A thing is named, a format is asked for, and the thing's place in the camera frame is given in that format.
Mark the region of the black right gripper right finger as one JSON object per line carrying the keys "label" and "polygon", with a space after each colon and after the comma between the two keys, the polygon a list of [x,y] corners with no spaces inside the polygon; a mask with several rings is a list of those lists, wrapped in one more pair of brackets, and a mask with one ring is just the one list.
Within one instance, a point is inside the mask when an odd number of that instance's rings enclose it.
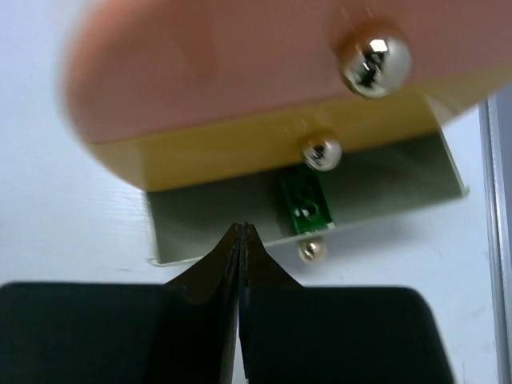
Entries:
{"label": "black right gripper right finger", "polygon": [[436,321],[415,290],[304,287],[251,224],[239,251],[239,337],[251,383],[452,383]]}

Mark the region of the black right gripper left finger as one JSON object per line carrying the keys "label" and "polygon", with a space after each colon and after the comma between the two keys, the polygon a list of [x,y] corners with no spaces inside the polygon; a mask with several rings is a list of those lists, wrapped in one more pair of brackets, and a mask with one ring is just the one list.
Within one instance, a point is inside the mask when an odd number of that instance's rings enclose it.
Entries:
{"label": "black right gripper left finger", "polygon": [[229,383],[242,226],[164,284],[1,288],[4,383]]}

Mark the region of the olive green bottom drawer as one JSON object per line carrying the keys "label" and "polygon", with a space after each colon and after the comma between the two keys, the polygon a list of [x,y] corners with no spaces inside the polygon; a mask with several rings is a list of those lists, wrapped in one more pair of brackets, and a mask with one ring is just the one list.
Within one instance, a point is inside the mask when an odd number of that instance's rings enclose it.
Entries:
{"label": "olive green bottom drawer", "polygon": [[317,172],[334,228],[296,235],[280,183],[292,167],[149,193],[152,263],[198,260],[233,224],[253,225],[265,246],[296,244],[437,206],[468,192],[440,132],[346,154],[334,170]]}

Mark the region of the green lego brick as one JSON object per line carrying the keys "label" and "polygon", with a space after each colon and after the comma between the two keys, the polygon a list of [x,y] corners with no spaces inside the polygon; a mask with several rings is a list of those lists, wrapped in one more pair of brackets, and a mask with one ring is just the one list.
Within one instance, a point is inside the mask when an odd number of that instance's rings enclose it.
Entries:
{"label": "green lego brick", "polygon": [[296,235],[334,228],[334,220],[316,171],[307,166],[295,166],[281,176],[280,183]]}

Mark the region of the yellow orange drawer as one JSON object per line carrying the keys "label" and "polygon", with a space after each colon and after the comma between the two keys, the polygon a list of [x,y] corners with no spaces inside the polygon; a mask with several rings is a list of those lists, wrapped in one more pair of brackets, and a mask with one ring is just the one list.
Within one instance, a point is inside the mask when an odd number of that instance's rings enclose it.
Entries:
{"label": "yellow orange drawer", "polygon": [[439,128],[428,104],[408,90],[377,100],[331,100],[89,148],[124,181],[160,191],[299,164],[303,146],[316,137],[331,136],[344,150],[355,152]]}

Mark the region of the salmon orange top drawer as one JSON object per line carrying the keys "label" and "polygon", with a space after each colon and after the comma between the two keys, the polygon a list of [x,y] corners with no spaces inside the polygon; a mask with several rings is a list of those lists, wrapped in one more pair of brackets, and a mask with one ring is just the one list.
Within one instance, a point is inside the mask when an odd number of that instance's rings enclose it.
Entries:
{"label": "salmon orange top drawer", "polygon": [[368,30],[409,43],[411,85],[511,63],[508,1],[98,1],[70,48],[67,108],[106,143],[347,98],[335,53]]}

